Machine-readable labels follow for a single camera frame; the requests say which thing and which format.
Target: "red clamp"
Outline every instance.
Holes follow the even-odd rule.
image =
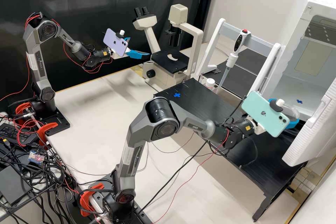
[[[21,114],[24,109],[27,109],[29,107],[31,107],[30,102],[22,103],[22,104],[20,104],[19,106],[16,107],[15,114]],[[19,119],[18,123],[20,125],[23,125],[25,122],[24,122],[24,120]]]
[[[39,144],[41,146],[44,146],[46,145],[46,131],[50,130],[51,128],[55,128],[58,126],[58,123],[57,122],[52,122],[52,123],[48,123],[46,125],[43,125],[41,128],[38,129],[37,131],[37,134],[38,136],[40,137],[40,141],[39,141]]]
[[[22,103],[19,106],[16,107],[15,113],[20,114],[24,109],[27,109],[30,107],[30,102]]]
[[[104,185],[103,183],[99,183],[95,186],[92,186],[90,187],[90,189],[103,189],[104,188]],[[89,198],[90,196],[92,196],[95,192],[94,191],[86,191],[82,194],[82,196],[80,197],[80,200],[79,200],[79,203],[80,205],[82,206],[82,208],[84,208],[85,210],[88,210],[88,211],[92,211],[92,209],[90,208],[90,205],[89,205]],[[80,211],[81,215],[83,217],[87,217],[90,215],[90,213],[88,212],[85,212],[83,210]]]

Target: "white bottle cap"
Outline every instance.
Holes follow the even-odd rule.
[[[213,88],[215,85],[215,80],[212,78],[208,78],[205,82],[205,86],[209,89]]]
[[[275,103],[276,105],[278,105],[279,107],[282,107],[282,105],[284,105],[285,104],[285,101],[284,100],[282,100],[282,99],[278,99],[277,101],[276,101],[276,103]]]

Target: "microscope knob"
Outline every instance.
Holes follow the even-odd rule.
[[[153,78],[155,76],[155,71],[153,69],[146,72],[148,78]]]

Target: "keyboard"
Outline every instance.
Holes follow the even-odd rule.
[[[13,125],[3,123],[0,125],[0,138],[6,138],[12,144],[18,144],[16,136],[18,131]],[[19,139],[20,142],[24,145],[30,144],[36,141],[39,137],[36,133],[25,134],[24,132],[20,133]]]

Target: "label sticker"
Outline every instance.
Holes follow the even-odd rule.
[[[198,130],[198,131],[203,131],[204,129],[202,129],[201,127],[198,127],[198,126],[196,126],[196,125],[194,125],[194,124],[188,124],[188,126],[187,126],[188,128],[191,128],[191,129],[193,129],[193,130]]]
[[[131,164],[130,164],[130,168],[132,168],[132,170],[130,172],[128,172],[128,173],[131,174],[131,176],[134,176],[137,172],[139,162],[140,162],[140,158],[141,158],[141,154],[142,154],[142,148],[143,148],[143,146],[139,146],[135,150],[136,155],[133,156],[133,159],[132,159]]]
[[[122,150],[121,159],[125,165],[130,165],[132,160],[134,148],[128,147],[127,142],[125,142],[124,149]]]
[[[28,58],[28,62],[29,62],[29,66],[33,71],[38,70],[37,68],[37,62],[36,62],[36,58],[34,54],[29,54],[26,52],[27,58]]]

